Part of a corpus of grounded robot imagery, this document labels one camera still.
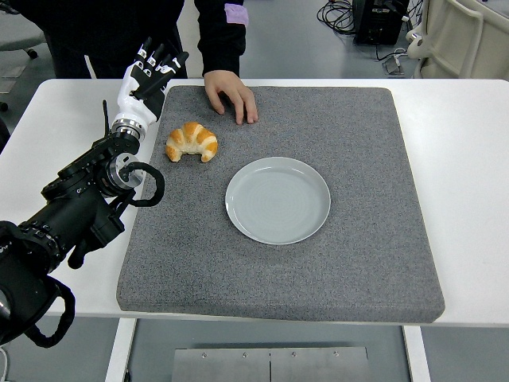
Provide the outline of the person's left hand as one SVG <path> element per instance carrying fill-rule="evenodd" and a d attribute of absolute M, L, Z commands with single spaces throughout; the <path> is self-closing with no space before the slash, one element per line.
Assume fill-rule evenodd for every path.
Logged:
<path fill-rule="evenodd" d="M 259 121 L 254 93 L 233 72 L 214 70 L 204 74 L 204 88 L 213 110 L 223 115 L 225 106 L 220 96 L 226 96 L 234 107 L 235 122 L 242 125 Z"/>

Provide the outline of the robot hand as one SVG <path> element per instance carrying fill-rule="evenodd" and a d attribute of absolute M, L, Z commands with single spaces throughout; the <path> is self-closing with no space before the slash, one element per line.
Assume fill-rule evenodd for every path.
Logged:
<path fill-rule="evenodd" d="M 132 119 L 148 127 L 159 120 L 170 80 L 185 71 L 187 52 L 167 53 L 163 44 L 149 38 L 138 49 L 134 63 L 127 67 L 119 96 L 118 119 Z"/>

